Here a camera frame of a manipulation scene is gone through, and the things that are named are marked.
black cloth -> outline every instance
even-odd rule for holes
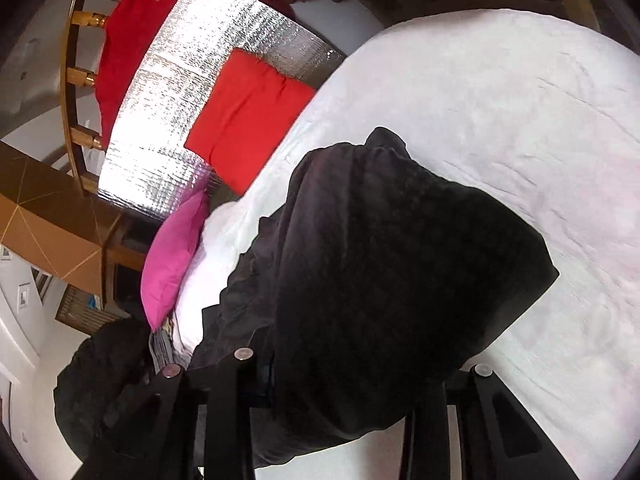
[[[260,220],[191,367],[270,326],[273,407],[252,413],[254,464],[388,428],[552,285],[542,236],[481,190],[422,168],[377,128],[315,150]]]
[[[114,425],[133,400],[136,386],[154,374],[146,322],[123,319],[83,341],[60,372],[54,414],[66,443],[84,462],[94,440]]]

silver screw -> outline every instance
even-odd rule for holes
[[[234,357],[238,359],[238,361],[246,361],[247,359],[251,359],[254,356],[254,351],[250,348],[239,348],[234,352]]]
[[[488,377],[492,373],[494,373],[494,371],[491,370],[491,367],[489,365],[484,365],[484,364],[476,365],[475,370],[476,370],[476,374],[478,374],[481,377]]]
[[[181,371],[182,368],[180,368],[180,365],[173,364],[165,366],[160,373],[167,379],[171,379],[178,375]]]

red blanket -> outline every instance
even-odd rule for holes
[[[244,194],[315,92],[235,48],[184,147]]]
[[[107,146],[120,105],[146,51],[178,0],[121,0],[105,25],[95,98],[102,116],[102,143]],[[294,18],[284,0],[260,0]]]

pink pillow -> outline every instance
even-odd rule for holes
[[[209,198],[203,191],[195,193],[164,221],[151,244],[140,293],[154,332],[175,306],[208,213]]]

silver reflective sheet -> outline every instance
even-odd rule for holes
[[[178,0],[120,107],[100,197],[163,220],[195,187],[219,182],[184,143],[233,47],[315,88],[344,59],[257,0]]]

